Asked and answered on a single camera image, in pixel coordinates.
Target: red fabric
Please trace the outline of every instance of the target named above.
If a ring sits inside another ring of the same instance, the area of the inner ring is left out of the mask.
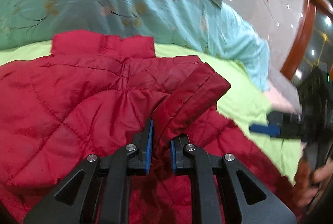
[[[187,177],[169,142],[185,132],[208,153],[233,153],[289,207],[291,185],[233,121],[216,112],[230,84],[197,56],[156,58],[153,39],[56,35],[52,55],[0,67],[0,200],[25,214],[89,154],[114,153],[154,119],[154,164],[132,180],[130,223],[191,223]]]

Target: triangular cutout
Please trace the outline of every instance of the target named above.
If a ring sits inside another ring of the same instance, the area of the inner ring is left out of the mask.
[[[80,170],[55,194],[55,200],[67,205],[73,205],[83,178],[84,170]]]
[[[266,194],[242,171],[236,171],[248,205],[254,205],[267,198]]]

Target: metal screw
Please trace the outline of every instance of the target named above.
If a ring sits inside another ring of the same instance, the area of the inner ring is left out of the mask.
[[[194,151],[195,150],[195,145],[193,145],[193,144],[187,144],[186,146],[185,146],[185,149],[186,150],[188,150],[188,151]]]
[[[226,154],[224,156],[224,159],[226,159],[227,161],[234,161],[235,160],[235,156],[233,154]]]
[[[126,146],[126,150],[128,150],[128,151],[134,151],[135,149],[137,148],[137,146],[135,145],[135,144],[128,144],[127,146]]]
[[[89,162],[95,162],[97,160],[97,155],[96,154],[90,154],[87,156],[87,160]]]

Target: blue gripper pad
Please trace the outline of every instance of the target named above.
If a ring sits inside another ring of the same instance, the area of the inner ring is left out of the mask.
[[[269,135],[270,137],[273,137],[273,138],[277,138],[281,134],[280,127],[278,127],[276,125],[265,126],[265,125],[252,124],[249,127],[249,130],[251,132],[266,134],[266,135]]]
[[[170,142],[170,158],[171,158],[171,167],[172,167],[172,172],[176,174],[176,149],[174,147],[174,141],[171,140]]]
[[[153,120],[150,121],[150,128],[148,134],[147,154],[146,154],[146,174],[149,173],[150,164],[152,162],[152,149],[153,149]]]

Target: bed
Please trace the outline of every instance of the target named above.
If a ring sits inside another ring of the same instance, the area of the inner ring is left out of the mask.
[[[56,33],[86,29],[103,34],[151,35],[159,57],[198,55],[231,83],[217,103],[292,182],[300,141],[249,132],[266,123],[273,106],[297,111],[268,81],[269,47],[230,6],[212,0],[1,0],[0,65],[50,54]]]

